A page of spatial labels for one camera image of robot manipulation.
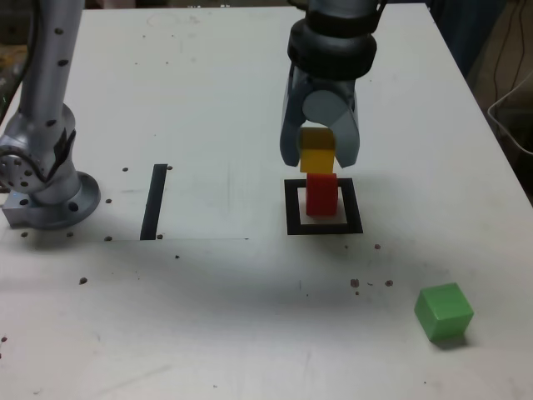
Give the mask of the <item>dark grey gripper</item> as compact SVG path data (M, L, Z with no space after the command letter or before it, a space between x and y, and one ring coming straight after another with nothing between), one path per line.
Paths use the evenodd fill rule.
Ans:
M287 166L300 161L300 129L305 121L329 128L341 168L356 163L360 132L354 80L335 81L307 75L291 67L282 113L280 153Z

